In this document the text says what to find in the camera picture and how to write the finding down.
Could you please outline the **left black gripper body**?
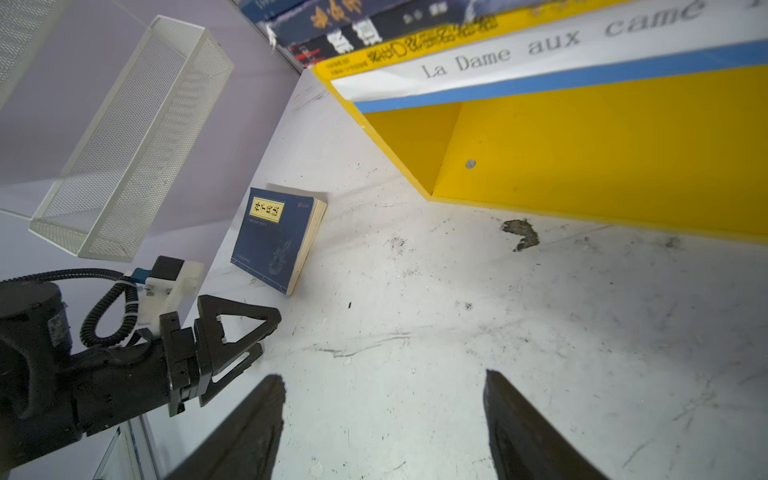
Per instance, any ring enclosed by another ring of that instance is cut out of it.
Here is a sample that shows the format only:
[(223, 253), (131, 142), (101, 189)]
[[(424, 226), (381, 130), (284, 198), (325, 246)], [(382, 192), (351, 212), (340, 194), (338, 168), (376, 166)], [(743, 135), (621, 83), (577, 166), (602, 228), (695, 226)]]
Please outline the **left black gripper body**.
[(202, 369), (202, 344), (194, 327), (183, 327), (177, 312), (161, 315), (159, 326), (167, 367), (168, 413), (173, 417), (185, 411), (187, 401), (205, 394), (211, 374)]

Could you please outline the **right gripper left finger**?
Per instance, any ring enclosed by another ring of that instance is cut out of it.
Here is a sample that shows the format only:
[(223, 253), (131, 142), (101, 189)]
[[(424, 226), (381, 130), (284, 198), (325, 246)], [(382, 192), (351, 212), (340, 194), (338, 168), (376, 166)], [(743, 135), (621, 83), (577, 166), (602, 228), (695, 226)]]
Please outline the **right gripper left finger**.
[(285, 384), (266, 376), (169, 479), (269, 479), (282, 434)]

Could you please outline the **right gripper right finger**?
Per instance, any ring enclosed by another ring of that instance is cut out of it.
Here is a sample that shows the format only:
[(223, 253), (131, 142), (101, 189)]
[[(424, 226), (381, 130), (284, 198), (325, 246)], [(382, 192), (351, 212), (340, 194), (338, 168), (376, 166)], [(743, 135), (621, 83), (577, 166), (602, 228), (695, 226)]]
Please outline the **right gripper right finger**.
[(496, 370), (486, 372), (483, 405), (500, 479), (606, 479)]

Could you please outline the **navy book yellow label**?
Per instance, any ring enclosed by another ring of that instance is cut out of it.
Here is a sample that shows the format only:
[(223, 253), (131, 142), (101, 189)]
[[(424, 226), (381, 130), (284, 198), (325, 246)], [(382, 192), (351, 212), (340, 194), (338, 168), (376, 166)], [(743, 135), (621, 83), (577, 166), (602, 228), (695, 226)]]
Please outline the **navy book yellow label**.
[(307, 4), (301, 0), (241, 0), (237, 7), (252, 24), (290, 19)]

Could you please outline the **purple illustrated book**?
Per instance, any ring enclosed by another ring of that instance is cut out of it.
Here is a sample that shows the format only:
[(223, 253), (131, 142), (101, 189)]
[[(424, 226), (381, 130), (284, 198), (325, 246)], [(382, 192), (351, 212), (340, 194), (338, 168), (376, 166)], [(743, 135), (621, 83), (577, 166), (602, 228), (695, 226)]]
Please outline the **purple illustrated book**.
[(272, 46), (288, 48), (404, 4), (402, 0), (304, 1), (266, 23)]

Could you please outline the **yellow cartoon book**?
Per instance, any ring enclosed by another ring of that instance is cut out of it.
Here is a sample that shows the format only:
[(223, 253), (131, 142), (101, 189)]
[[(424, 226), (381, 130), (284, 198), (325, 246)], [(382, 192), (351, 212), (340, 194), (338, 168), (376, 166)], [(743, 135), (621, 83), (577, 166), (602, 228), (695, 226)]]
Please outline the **yellow cartoon book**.
[(621, 5), (624, 2), (624, 0), (556, 1), (542, 6), (490, 15), (463, 25), (436, 26), (324, 60), (311, 66), (310, 69), (320, 78), (335, 80)]

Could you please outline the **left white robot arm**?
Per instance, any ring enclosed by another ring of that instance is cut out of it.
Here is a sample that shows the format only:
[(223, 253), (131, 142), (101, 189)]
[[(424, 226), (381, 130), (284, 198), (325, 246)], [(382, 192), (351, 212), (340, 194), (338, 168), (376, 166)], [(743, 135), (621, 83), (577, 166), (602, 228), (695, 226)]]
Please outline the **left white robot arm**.
[(175, 312), (123, 347), (73, 354), (58, 286), (1, 287), (1, 469), (12, 470), (146, 412), (208, 404), (262, 353), (278, 309), (202, 295), (199, 317)]

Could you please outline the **white book brown bars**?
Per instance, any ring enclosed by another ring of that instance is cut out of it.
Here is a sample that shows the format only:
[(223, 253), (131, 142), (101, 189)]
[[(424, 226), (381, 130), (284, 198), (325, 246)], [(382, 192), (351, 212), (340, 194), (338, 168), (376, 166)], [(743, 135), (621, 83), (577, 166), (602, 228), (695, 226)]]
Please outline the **white book brown bars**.
[(368, 113), (766, 62), (764, 1), (631, 1), (331, 84)]

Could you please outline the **black wolf book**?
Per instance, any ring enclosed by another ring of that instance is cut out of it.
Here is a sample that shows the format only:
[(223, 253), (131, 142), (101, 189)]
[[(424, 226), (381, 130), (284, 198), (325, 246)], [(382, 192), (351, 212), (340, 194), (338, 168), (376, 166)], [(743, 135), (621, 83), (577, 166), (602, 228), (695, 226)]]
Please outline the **black wolf book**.
[(469, 1), (408, 1), (330, 33), (288, 48), (296, 61), (309, 66), (385, 41), (465, 20)]

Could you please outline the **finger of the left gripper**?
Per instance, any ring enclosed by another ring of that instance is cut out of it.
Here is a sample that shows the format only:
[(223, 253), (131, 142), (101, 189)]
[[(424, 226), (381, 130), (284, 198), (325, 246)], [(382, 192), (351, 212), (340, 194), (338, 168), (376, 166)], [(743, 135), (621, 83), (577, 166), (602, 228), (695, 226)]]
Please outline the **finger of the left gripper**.
[[(197, 307), (197, 398), (200, 406), (204, 407), (262, 356), (263, 347), (260, 342), (277, 329), (282, 317), (277, 308), (212, 295), (199, 296)], [(225, 339), (222, 315), (245, 317), (260, 321), (261, 324), (239, 340), (229, 342)]]

